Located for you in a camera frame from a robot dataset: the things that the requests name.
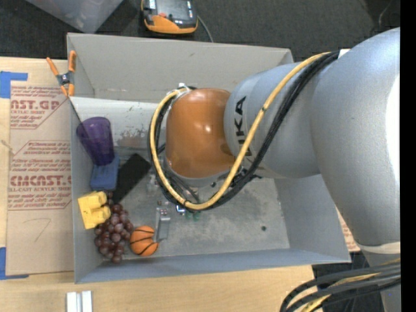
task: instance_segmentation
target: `black rectangular object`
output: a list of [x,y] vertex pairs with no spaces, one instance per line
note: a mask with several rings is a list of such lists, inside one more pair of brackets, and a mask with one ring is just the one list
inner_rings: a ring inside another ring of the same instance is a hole
[[112,200],[119,203],[149,172],[150,163],[135,153],[125,162],[118,171],[117,187],[113,192]]

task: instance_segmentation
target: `gray box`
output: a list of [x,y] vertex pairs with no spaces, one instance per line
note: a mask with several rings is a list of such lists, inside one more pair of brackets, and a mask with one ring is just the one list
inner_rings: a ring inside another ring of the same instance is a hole
[[[149,188],[148,174],[122,204],[135,226],[155,227],[157,211],[165,207],[168,238],[150,257],[127,252],[119,265],[102,257],[76,202],[91,191],[93,167],[75,134],[81,121],[107,117],[121,160],[132,153],[148,159],[144,141],[150,117],[156,103],[179,83],[231,92],[246,77],[293,58],[288,49],[246,45],[93,34],[69,34],[67,40],[68,51],[77,52],[75,96],[68,101],[76,283],[350,261],[320,175],[255,179],[225,205],[189,218],[165,203],[159,190]],[[214,190],[200,192],[206,199]]]

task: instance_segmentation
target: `black cable bundle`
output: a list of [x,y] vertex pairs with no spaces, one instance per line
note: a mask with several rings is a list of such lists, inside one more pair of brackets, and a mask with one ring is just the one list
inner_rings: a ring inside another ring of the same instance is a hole
[[[249,169],[247,170],[243,169],[239,174],[237,174],[233,179],[231,188],[223,196],[221,196],[221,198],[216,203],[214,203],[212,206],[206,209],[213,209],[215,207],[218,207],[219,205],[225,204],[230,199],[232,199],[238,192],[240,192],[247,183],[249,183],[251,180],[257,177],[257,175],[255,175],[255,171],[257,170],[261,161],[266,155],[266,152],[268,148],[270,147],[270,144],[272,143],[274,136],[276,135],[281,123],[283,122],[284,118],[286,117],[288,111],[292,107],[299,93],[302,91],[304,86],[311,80],[313,76],[315,76],[320,70],[324,69],[326,66],[331,64],[334,60],[338,58],[338,56],[339,56],[339,51],[327,53],[319,57],[317,60],[313,61],[310,65],[306,66],[302,70],[301,74],[296,78],[296,80],[290,86],[282,104],[280,105],[280,108],[278,109],[273,119],[272,125],[270,126],[268,130],[265,141],[263,142],[263,145],[261,146],[252,165],[249,167]],[[156,148],[158,149],[158,152],[157,152],[158,154],[160,153],[160,151],[164,149],[163,145],[159,147],[159,135],[161,132],[161,124],[162,124],[164,115],[166,114],[171,102],[172,102],[172,99],[165,104],[165,106],[160,111],[159,116],[157,117],[156,131],[155,131],[155,144],[156,144]],[[151,158],[151,165],[153,168],[155,168],[152,158]],[[156,175],[156,178],[162,188],[162,193],[164,194],[164,196],[169,201],[173,202],[176,205],[179,205],[179,202],[163,186],[159,175]],[[186,187],[186,185],[181,184],[183,186],[183,188],[181,188],[179,184],[177,183],[177,181],[173,181],[173,180],[174,179],[171,179],[171,182],[174,183],[175,189],[180,190],[182,195],[184,193],[184,190],[188,190],[190,192],[190,190]]]
[[[323,290],[309,294],[297,301],[289,304],[300,293],[322,284],[331,285]],[[328,306],[349,300],[359,296],[380,292],[394,287],[401,283],[400,260],[393,261],[380,266],[369,268],[347,270],[321,276],[319,279],[312,279],[293,289],[283,300],[280,312],[295,312],[299,307],[311,303],[318,299],[324,299],[325,302],[319,302],[308,309],[308,312],[316,311],[321,306]]]

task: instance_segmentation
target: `yellow toy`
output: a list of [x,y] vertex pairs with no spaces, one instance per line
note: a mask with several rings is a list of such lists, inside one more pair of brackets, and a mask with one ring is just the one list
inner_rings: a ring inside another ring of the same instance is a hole
[[91,192],[78,199],[85,229],[92,229],[110,218],[111,210],[104,192]]

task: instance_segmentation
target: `blue tape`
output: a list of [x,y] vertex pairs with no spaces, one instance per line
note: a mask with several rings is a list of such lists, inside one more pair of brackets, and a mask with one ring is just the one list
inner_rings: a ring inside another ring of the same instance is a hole
[[12,81],[27,81],[27,73],[13,73],[0,71],[0,98],[10,98],[10,84]]
[[12,278],[26,278],[28,275],[6,276],[6,248],[0,248],[0,281]]

